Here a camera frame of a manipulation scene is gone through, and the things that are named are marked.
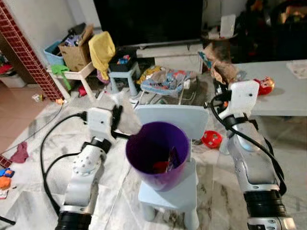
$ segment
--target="yellow towel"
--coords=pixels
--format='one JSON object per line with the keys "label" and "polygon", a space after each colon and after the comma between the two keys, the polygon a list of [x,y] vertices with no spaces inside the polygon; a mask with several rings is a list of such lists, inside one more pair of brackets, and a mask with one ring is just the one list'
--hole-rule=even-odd
{"label": "yellow towel", "polygon": [[104,31],[95,35],[88,42],[93,66],[101,72],[104,80],[108,80],[107,69],[109,61],[115,55],[115,46],[109,32]]}

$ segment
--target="yellow cloth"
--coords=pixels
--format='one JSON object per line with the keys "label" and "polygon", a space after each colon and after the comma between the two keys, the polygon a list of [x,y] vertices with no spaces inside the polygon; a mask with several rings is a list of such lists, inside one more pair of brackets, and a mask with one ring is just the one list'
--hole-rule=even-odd
{"label": "yellow cloth", "polygon": [[146,76],[151,75],[155,72],[159,72],[161,70],[161,66],[151,66],[141,75],[141,77],[136,81],[137,84],[141,84],[143,81],[146,80]]}
{"label": "yellow cloth", "polygon": [[88,42],[93,66],[101,72],[104,80],[108,80],[107,69],[109,61],[115,55],[115,46],[109,32],[95,35]]}

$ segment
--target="cardboard box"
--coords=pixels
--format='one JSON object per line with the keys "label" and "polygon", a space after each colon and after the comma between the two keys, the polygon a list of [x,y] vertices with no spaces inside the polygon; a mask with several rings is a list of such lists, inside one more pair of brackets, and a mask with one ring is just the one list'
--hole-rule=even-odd
{"label": "cardboard box", "polygon": [[93,25],[88,25],[83,33],[82,39],[79,41],[78,46],[65,46],[64,43],[59,44],[59,49],[64,58],[66,66],[74,72],[79,72],[88,63],[91,62],[90,48],[88,41],[93,34]]}

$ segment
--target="purple cup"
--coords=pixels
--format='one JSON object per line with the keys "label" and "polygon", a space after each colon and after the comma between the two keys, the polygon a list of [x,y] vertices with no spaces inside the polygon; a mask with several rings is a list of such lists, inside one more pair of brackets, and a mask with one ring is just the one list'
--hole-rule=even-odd
{"label": "purple cup", "polygon": [[[167,161],[169,151],[177,150],[179,166],[166,173],[152,173],[153,164]],[[126,156],[141,179],[156,191],[175,187],[185,167],[189,153],[189,139],[177,126],[167,122],[151,122],[142,126],[126,144]]]}

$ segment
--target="television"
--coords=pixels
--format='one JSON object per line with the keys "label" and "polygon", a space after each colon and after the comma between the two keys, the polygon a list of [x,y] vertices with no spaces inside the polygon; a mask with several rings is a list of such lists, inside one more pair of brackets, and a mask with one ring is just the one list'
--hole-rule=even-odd
{"label": "television", "polygon": [[94,0],[115,46],[200,41],[203,0]]}

